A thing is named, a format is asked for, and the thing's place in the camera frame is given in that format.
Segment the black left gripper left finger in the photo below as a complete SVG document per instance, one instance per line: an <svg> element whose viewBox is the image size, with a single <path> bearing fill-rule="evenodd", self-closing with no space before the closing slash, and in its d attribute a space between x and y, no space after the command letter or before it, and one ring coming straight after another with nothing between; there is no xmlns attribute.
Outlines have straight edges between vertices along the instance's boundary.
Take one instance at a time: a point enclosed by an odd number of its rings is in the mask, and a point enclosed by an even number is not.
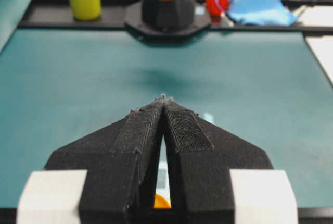
<svg viewBox="0 0 333 224"><path fill-rule="evenodd" d="M52 152L29 176L17 223L128 223L153 207L163 98Z"/></svg>

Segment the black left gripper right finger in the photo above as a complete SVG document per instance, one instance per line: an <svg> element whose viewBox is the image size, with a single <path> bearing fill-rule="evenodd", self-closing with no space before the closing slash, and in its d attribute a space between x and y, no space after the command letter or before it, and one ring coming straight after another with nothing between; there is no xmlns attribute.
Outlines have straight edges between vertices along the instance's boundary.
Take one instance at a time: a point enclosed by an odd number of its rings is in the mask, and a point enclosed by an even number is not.
<svg viewBox="0 0 333 224"><path fill-rule="evenodd" d="M187 223L298 222L289 179L264 150L169 99L163 120L171 203Z"/></svg>

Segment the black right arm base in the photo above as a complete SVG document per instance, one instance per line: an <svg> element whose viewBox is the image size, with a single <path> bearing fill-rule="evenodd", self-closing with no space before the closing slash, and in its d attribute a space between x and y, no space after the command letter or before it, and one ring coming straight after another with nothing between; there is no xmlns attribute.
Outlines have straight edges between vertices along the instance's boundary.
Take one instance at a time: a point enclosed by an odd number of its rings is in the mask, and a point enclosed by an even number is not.
<svg viewBox="0 0 333 224"><path fill-rule="evenodd" d="M140 0L126 8L125 24L153 38L183 38L206 29L211 19L196 0Z"/></svg>

